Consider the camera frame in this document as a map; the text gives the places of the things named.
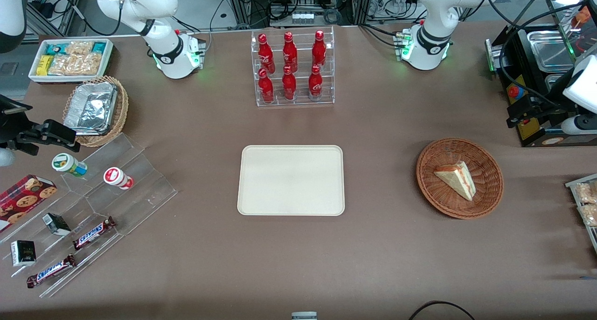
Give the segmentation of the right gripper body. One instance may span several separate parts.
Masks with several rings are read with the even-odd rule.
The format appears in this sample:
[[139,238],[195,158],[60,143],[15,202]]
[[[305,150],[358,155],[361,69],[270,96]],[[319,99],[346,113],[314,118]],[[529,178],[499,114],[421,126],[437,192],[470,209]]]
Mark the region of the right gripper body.
[[43,124],[28,119],[26,112],[32,107],[1,95],[0,97],[0,147],[37,155],[34,145],[42,139]]

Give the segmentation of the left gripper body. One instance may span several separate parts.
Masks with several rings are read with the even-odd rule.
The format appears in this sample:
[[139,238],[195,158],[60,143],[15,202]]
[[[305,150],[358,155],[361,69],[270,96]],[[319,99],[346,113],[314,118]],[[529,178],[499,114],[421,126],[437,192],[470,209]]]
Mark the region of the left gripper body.
[[548,126],[539,125],[542,134],[595,135],[597,104],[595,101],[561,101],[554,105],[547,102],[533,103],[533,116],[538,121],[548,118]]

